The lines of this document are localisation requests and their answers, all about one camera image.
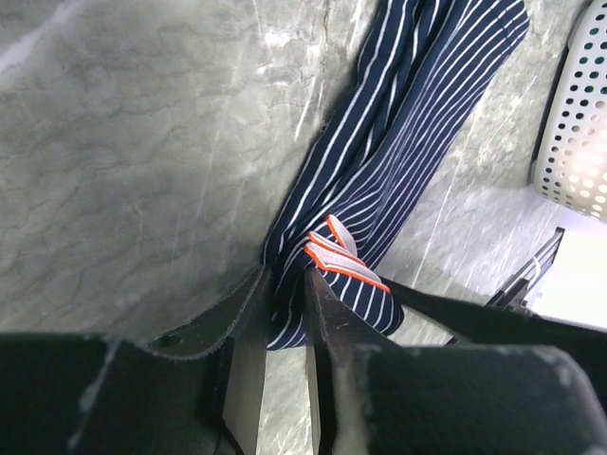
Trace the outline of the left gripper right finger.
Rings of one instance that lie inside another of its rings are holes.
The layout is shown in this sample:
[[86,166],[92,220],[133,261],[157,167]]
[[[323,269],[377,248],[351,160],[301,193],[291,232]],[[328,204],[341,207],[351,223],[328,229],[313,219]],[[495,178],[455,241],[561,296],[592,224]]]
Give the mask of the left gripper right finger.
[[305,274],[318,454],[602,454],[606,368],[546,345],[403,347]]

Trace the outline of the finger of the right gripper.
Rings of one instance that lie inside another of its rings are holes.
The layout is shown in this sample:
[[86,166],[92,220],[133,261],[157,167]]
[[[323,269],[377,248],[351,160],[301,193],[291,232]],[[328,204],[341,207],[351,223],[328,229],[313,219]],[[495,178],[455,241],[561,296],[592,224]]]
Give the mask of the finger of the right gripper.
[[471,342],[554,346],[570,354],[585,370],[606,368],[604,332],[438,297],[392,281],[386,285],[399,304]]

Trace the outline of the navy striped underwear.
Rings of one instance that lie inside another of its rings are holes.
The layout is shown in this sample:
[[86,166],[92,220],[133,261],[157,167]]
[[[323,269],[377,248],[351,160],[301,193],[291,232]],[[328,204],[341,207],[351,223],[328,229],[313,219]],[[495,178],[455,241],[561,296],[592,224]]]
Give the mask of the navy striped underwear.
[[376,267],[528,23],[521,1],[379,4],[354,83],[266,238],[269,350],[306,343],[307,268],[380,334],[402,324],[403,309]]

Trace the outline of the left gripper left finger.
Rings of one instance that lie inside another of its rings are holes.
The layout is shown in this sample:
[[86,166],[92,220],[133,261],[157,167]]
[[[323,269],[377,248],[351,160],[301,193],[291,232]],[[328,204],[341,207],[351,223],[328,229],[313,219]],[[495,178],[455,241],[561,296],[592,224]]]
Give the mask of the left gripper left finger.
[[269,324],[268,269],[138,345],[109,334],[1,336],[5,454],[252,454]]

